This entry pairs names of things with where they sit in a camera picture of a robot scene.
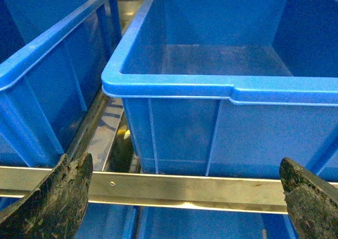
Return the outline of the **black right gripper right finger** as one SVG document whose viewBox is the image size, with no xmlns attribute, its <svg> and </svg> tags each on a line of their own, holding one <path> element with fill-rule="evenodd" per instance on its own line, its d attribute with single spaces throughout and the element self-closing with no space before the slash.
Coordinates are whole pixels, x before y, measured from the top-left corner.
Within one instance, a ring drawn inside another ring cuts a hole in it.
<svg viewBox="0 0 338 239">
<path fill-rule="evenodd" d="M 287 157 L 279 176 L 298 237 L 337 238 L 337 188 Z"/>
</svg>

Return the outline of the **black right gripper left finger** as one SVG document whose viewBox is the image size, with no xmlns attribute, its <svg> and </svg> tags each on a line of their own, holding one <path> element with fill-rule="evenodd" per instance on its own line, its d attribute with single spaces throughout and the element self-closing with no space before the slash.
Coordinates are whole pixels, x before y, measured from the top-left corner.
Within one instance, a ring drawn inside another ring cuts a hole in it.
<svg viewBox="0 0 338 239">
<path fill-rule="evenodd" d="M 27 195 L 1 211 L 1 238 L 75 238 L 88 207 L 90 153 L 64 154 Z"/>
</svg>

